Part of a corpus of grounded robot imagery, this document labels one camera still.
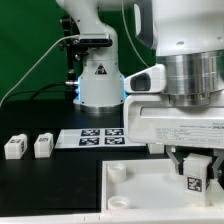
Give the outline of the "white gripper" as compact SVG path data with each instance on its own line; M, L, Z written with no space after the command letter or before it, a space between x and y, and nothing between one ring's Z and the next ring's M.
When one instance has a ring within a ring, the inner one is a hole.
M177 175L183 174L184 159L175 146L216 148L208 176L218 180L224 173L224 93L214 93L207 106L190 107L173 107L165 95L130 95L124 129L132 142L174 145L166 147L166 154Z

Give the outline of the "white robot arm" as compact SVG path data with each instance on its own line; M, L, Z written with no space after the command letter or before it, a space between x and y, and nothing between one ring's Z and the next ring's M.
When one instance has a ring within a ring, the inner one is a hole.
M75 104L87 111L122 107L127 137L138 143L211 148L207 170L224 162L224 0L56 0L79 30L84 60ZM118 37L98 16L131 6L136 36L155 65L131 76L118 68Z

